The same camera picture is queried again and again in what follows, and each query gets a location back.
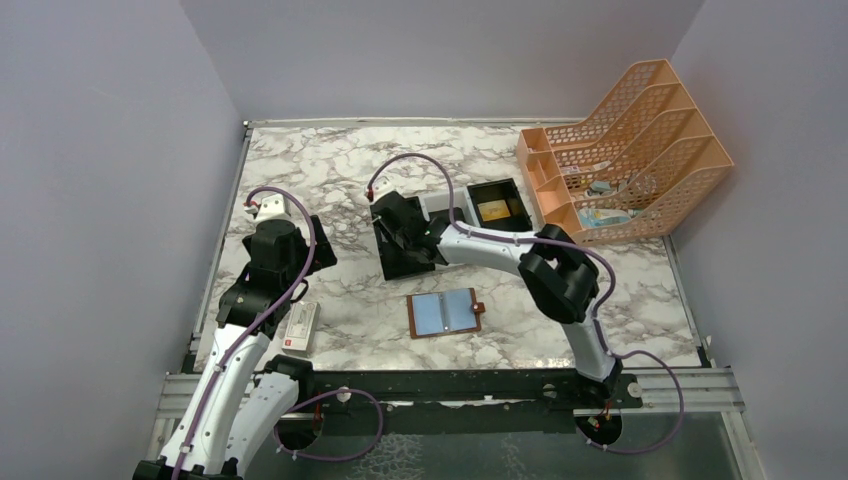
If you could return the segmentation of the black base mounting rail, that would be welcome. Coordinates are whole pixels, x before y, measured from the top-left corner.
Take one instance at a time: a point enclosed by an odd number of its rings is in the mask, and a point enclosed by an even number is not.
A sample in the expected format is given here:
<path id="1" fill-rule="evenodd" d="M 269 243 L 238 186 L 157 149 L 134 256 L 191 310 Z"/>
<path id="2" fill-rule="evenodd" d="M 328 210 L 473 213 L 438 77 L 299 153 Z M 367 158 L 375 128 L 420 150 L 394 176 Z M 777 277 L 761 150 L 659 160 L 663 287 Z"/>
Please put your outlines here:
<path id="1" fill-rule="evenodd" d="M 610 391 L 573 369 L 318 371 L 270 369 L 239 398 L 224 444 L 263 441 L 271 433 L 296 440 L 312 435 L 568 433 L 592 414 L 612 417 L 598 426 L 620 434 L 619 410 L 642 402 L 622 374 Z"/>

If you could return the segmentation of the small white red box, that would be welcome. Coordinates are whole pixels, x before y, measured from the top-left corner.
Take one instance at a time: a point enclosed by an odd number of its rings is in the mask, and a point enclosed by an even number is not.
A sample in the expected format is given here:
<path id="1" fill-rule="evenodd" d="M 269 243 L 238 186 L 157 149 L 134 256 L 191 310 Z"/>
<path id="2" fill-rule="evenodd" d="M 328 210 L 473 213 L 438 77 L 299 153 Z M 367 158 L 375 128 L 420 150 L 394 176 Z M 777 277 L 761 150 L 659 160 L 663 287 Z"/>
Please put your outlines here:
<path id="1" fill-rule="evenodd" d="M 299 301 L 292 304 L 282 337 L 282 350 L 284 352 L 309 353 L 320 310 L 318 302 Z"/>

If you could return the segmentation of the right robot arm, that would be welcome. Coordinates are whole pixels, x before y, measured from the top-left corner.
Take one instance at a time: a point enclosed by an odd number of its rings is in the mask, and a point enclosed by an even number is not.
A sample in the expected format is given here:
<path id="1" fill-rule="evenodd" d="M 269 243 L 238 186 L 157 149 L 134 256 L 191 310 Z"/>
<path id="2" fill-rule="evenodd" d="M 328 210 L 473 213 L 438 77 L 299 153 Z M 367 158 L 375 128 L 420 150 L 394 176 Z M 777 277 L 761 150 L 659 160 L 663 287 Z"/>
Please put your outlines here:
<path id="1" fill-rule="evenodd" d="M 492 230 L 444 217 L 426 219 L 394 190 L 378 195 L 369 189 L 366 198 L 382 234 L 417 263 L 472 265 L 520 277 L 537 309 L 566 335 L 579 398 L 600 407 L 616 395 L 622 362 L 604 347 L 590 319 L 599 303 L 599 271 L 589 252 L 561 228 Z"/>

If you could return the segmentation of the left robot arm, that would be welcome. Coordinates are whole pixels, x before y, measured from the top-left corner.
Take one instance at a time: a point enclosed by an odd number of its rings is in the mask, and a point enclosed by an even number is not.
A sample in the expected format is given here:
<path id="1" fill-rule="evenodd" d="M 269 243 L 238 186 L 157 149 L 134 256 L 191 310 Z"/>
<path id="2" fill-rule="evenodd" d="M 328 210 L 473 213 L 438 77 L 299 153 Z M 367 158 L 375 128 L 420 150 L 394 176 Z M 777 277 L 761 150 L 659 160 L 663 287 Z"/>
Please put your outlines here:
<path id="1" fill-rule="evenodd" d="M 142 460 L 136 479 L 240 479 L 286 409 L 313 401 L 312 366 L 277 355 L 256 398 L 245 393 L 293 293 L 305 278 L 336 265 L 318 216 L 302 234 L 291 220 L 266 219 L 246 236 L 249 260 L 219 300 L 207 365 L 183 418 L 157 459 Z"/>

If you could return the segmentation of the peach plastic desk organizer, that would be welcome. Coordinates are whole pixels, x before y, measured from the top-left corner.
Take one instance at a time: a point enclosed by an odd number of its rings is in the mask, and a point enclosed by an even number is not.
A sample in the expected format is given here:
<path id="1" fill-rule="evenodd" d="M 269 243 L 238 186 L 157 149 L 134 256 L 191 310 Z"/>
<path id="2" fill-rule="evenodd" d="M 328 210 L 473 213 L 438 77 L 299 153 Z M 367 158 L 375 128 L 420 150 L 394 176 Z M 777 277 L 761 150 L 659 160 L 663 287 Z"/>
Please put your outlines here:
<path id="1" fill-rule="evenodd" d="M 578 123 L 523 130 L 516 157 L 539 222 L 583 245 L 671 234 L 734 166 L 666 59 L 631 65 Z"/>

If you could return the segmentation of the black and white card tray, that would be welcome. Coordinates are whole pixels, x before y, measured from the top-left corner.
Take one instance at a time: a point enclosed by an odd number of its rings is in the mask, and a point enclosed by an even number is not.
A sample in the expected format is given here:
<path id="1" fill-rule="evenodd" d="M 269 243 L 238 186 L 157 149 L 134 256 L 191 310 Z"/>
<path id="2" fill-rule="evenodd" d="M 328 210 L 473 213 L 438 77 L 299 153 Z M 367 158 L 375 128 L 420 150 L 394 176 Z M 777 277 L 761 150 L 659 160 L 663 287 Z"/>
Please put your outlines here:
<path id="1" fill-rule="evenodd" d="M 471 265 L 512 275 L 519 274 L 521 257 L 528 253 L 531 248 L 527 240 L 532 236 L 532 232 L 529 230 L 518 232 L 492 230 L 463 221 L 456 216 L 456 207 L 451 204 L 457 198 L 455 190 L 449 190 L 443 194 L 446 205 L 441 216 L 428 212 L 426 206 L 420 200 L 405 197 L 415 210 L 423 214 L 425 219 L 441 217 L 450 223 L 450 226 L 442 235 L 440 243 L 440 251 L 449 264 L 419 264 L 405 257 L 382 232 L 377 223 L 378 217 L 371 207 L 376 199 L 391 191 L 397 190 L 390 182 L 378 179 L 366 188 L 366 198 L 369 201 L 370 213 L 377 233 L 381 260 L 393 269 L 398 269 L 401 277 L 434 271 L 438 267 L 450 267 L 452 265 Z"/>

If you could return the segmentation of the gold card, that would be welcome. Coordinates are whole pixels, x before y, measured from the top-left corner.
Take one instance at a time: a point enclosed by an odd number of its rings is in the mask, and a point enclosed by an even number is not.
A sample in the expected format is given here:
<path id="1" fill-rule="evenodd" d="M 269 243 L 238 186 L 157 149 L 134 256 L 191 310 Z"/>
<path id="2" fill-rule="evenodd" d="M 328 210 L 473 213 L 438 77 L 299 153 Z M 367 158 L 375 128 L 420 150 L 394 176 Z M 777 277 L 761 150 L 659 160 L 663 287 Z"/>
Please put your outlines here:
<path id="1" fill-rule="evenodd" d="M 494 222 L 511 216 L 509 205 L 503 199 L 478 203 L 477 208 L 482 223 Z"/>

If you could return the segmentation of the brown leather card holder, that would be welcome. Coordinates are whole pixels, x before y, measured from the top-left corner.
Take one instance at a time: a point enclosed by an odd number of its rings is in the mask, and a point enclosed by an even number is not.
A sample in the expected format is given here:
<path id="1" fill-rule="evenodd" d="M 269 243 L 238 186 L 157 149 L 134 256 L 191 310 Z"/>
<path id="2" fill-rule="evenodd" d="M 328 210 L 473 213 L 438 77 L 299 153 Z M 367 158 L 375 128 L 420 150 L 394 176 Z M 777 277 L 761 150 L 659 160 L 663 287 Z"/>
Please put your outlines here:
<path id="1" fill-rule="evenodd" d="M 473 288 L 461 288 L 406 297 L 412 339 L 480 331 L 486 306 Z"/>

